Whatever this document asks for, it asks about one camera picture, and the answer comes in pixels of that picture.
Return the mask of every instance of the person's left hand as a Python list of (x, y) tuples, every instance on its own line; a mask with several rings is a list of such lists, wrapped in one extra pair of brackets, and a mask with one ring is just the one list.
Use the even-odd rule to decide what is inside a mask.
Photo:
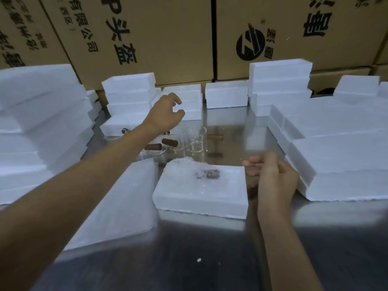
[(177, 112), (172, 111), (172, 107), (176, 104), (182, 104), (181, 99), (176, 94), (163, 95), (151, 108), (143, 125), (155, 129), (159, 135), (176, 127), (185, 116), (183, 109)]

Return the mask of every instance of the table surface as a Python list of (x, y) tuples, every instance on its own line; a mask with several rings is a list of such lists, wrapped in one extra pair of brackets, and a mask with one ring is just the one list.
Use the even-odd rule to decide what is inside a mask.
[[(106, 145), (106, 118), (101, 111), (85, 156)], [(239, 166), (264, 149), (284, 155), (249, 107), (205, 108), (203, 125), (224, 141), (208, 141), (198, 160)], [(246, 220), (159, 211), (147, 233), (63, 252), (33, 290), (270, 290), (255, 206)], [(388, 289), (388, 200), (310, 202), (297, 193), (292, 216), (325, 290)]]

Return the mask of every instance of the brown handle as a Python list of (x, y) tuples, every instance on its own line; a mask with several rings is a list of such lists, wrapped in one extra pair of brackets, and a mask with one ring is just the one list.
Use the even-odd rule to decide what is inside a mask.
[(208, 134), (206, 136), (208, 140), (212, 141), (223, 141), (224, 140), (224, 135), (223, 134)]
[(144, 150), (156, 150), (161, 151), (162, 150), (162, 144), (148, 144), (144, 147)]
[(178, 146), (178, 141), (177, 140), (172, 140), (172, 139), (162, 139), (162, 143), (171, 147), (176, 148)]

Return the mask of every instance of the person's right arm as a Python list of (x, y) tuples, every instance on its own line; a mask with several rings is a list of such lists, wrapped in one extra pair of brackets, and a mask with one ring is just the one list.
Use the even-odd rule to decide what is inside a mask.
[(260, 176), (257, 217), (264, 237), (273, 291), (323, 291), (293, 228), (289, 212), (299, 174), (273, 151), (250, 157), (244, 166)]

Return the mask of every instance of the person's left arm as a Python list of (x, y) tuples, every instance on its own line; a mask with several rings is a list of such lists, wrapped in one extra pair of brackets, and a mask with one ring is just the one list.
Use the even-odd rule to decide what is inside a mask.
[(33, 286), (140, 151), (182, 120), (175, 102), (173, 93), (162, 96), (140, 126), (0, 211), (4, 290)]

